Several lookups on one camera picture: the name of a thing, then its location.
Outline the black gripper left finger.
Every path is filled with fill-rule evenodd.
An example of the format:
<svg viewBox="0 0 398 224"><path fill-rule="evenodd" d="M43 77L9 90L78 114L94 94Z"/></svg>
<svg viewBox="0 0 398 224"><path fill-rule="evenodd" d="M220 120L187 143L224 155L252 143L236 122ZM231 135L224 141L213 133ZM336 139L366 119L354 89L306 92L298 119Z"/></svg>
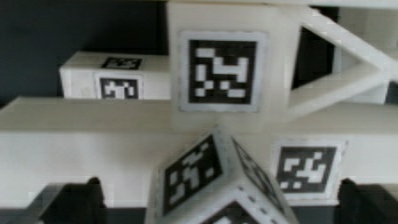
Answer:
<svg viewBox="0 0 398 224"><path fill-rule="evenodd" d="M92 177L85 183L71 183L62 187L39 221L43 224L107 224L105 196L98 177Z"/></svg>

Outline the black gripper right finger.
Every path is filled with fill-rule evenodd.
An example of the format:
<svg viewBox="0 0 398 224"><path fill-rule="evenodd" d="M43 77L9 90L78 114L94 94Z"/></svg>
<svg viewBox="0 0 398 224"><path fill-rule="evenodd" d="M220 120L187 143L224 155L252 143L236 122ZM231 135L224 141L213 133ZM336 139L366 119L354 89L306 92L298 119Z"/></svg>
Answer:
<svg viewBox="0 0 398 224"><path fill-rule="evenodd" d="M398 184L341 181L334 224L398 224Z"/></svg>

